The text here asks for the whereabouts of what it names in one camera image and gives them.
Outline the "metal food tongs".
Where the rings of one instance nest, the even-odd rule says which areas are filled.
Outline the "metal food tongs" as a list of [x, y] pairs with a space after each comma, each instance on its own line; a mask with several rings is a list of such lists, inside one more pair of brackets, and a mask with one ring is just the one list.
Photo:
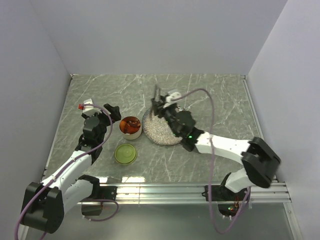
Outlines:
[[161, 99], [161, 89], [156, 84], [154, 87], [154, 95], [153, 95], [153, 98], [151, 99], [151, 108], [149, 113], [150, 119], [152, 119], [153, 115], [156, 115], [158, 110], [158, 102], [160, 101], [160, 99]]

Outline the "green round lid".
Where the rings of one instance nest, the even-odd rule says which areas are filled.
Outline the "green round lid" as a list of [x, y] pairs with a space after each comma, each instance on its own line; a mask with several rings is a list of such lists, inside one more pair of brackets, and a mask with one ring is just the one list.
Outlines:
[[136, 148], [129, 143], [123, 143], [116, 147], [114, 158], [121, 165], [129, 165], [133, 163], [138, 156]]

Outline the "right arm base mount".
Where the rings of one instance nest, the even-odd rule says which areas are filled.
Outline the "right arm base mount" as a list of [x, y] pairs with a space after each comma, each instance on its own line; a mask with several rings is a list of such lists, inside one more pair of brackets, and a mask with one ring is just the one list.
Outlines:
[[215, 202], [231, 202], [242, 201], [248, 191], [247, 188], [243, 188], [239, 192], [232, 192], [225, 187], [228, 177], [231, 173], [228, 173], [220, 185], [211, 186], [211, 200]]

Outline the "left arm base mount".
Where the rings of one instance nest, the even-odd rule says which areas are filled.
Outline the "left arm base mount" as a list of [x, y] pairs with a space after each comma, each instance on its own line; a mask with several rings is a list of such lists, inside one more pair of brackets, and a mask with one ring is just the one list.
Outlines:
[[85, 198], [86, 201], [98, 199], [116, 200], [117, 186], [101, 185], [100, 180], [97, 177], [85, 174], [80, 176], [78, 180], [84, 180], [92, 185], [91, 194]]

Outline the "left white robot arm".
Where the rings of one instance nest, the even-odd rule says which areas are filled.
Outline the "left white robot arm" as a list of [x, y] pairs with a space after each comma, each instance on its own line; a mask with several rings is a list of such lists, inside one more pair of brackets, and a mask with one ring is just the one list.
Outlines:
[[91, 99], [80, 104], [84, 118], [82, 135], [69, 159], [41, 182], [31, 182], [25, 189], [21, 213], [14, 233], [19, 226], [52, 234], [60, 227], [65, 214], [78, 202], [96, 201], [101, 195], [99, 179], [84, 175], [103, 150], [110, 137], [113, 124], [122, 116], [118, 106], [100, 107]]

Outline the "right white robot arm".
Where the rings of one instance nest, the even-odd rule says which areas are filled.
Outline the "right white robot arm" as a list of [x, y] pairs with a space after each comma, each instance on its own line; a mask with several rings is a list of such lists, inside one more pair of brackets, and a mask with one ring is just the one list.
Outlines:
[[151, 110], [155, 116], [165, 119], [174, 137], [188, 152], [213, 154], [233, 160], [242, 169], [227, 174], [220, 187], [220, 194], [226, 200], [233, 199], [238, 192], [251, 186], [267, 189], [281, 164], [280, 157], [260, 137], [251, 140], [238, 140], [196, 128], [191, 112], [177, 110], [172, 96], [159, 96], [151, 99]]

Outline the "orange chicken wing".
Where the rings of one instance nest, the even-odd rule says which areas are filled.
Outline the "orange chicken wing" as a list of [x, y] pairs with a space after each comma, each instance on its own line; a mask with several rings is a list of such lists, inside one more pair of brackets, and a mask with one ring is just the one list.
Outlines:
[[119, 127], [120, 127], [121, 131], [124, 132], [125, 129], [128, 127], [127, 121], [126, 121], [126, 120], [122, 120], [122, 121], [120, 122], [120, 124], [119, 124]]

